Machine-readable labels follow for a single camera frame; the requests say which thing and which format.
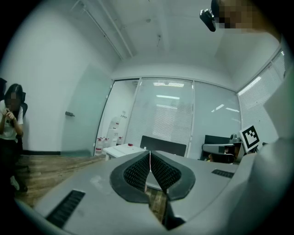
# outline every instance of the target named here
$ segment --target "glass door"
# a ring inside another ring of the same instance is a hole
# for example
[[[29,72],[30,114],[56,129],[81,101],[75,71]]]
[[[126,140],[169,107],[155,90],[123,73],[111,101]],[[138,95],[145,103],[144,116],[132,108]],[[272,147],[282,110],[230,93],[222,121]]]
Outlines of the glass door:
[[[93,156],[102,112],[113,81],[89,65],[64,111],[62,156]]]

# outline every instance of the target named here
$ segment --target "fluorescent light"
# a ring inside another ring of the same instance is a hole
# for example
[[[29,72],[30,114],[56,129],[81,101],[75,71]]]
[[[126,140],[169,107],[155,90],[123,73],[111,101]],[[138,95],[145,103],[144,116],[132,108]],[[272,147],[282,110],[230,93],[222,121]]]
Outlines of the fluorescent light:
[[[156,106],[162,107],[162,108],[178,109],[177,107],[172,107],[172,106],[167,106],[167,105],[156,105]]]
[[[165,83],[156,82],[153,83],[154,86],[175,86],[175,87],[183,87],[183,83],[169,83],[168,85]]]
[[[232,109],[232,108],[226,108],[227,110],[231,110],[231,111],[234,111],[234,112],[240,112],[239,110],[237,109]]]
[[[261,79],[261,77],[257,77],[256,79],[254,79],[248,86],[246,86],[243,90],[241,90],[238,93],[238,96],[242,95],[244,92],[246,92],[247,90],[249,90],[251,87],[253,87],[253,85],[255,83],[257,83],[259,80]]]
[[[216,107],[215,110],[218,110],[218,109],[222,108],[223,106],[225,106],[225,105],[221,104],[220,106]]]
[[[234,118],[232,118],[232,120],[233,120],[233,121],[236,121],[236,122],[239,122],[239,123],[241,122],[241,121],[239,121],[238,119],[234,119]]]
[[[169,99],[175,99],[175,100],[179,100],[179,97],[174,97],[174,96],[167,96],[167,95],[156,95],[159,98],[169,98]]]

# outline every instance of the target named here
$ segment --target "black hair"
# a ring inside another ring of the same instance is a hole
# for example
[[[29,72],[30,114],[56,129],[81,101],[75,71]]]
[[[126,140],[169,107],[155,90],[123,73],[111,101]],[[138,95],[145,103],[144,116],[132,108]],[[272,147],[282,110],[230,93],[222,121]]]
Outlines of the black hair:
[[[18,114],[19,114],[19,110],[20,110],[20,105],[22,103],[22,99],[23,99],[23,88],[20,84],[13,84],[11,85],[8,90],[6,91],[5,95],[4,95],[4,102],[5,102],[5,106],[7,107],[7,101],[8,99],[11,99],[11,94],[15,93],[16,94],[16,98],[20,100],[19,103],[19,107],[16,111],[13,111],[13,115],[15,116],[16,119],[18,119]],[[14,127],[14,123],[13,121],[10,122],[11,126]]]

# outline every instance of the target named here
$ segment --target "vent slot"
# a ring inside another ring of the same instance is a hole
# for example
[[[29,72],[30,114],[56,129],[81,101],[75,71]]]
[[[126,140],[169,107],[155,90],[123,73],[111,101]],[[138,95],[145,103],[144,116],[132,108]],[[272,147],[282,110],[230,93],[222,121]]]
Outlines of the vent slot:
[[[211,173],[217,174],[217,175],[220,175],[220,176],[224,176],[224,177],[227,177],[227,178],[232,178],[234,176],[234,173],[232,173],[232,172],[222,171],[222,170],[218,170],[218,169],[213,170]]]
[[[62,228],[68,221],[69,217],[78,206],[85,193],[77,190],[72,190],[58,206],[47,216],[47,220],[55,226]]]

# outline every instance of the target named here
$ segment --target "hand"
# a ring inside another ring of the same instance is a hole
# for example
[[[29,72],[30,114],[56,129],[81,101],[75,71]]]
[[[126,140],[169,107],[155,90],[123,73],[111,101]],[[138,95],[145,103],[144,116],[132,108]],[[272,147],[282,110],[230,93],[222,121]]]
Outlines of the hand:
[[[12,121],[16,121],[16,118],[15,118],[15,116],[13,115],[12,112],[8,112],[8,113],[6,114],[6,117],[9,118],[9,119],[12,120]]]
[[[2,115],[5,117],[8,112],[10,112],[9,108],[5,108]]]

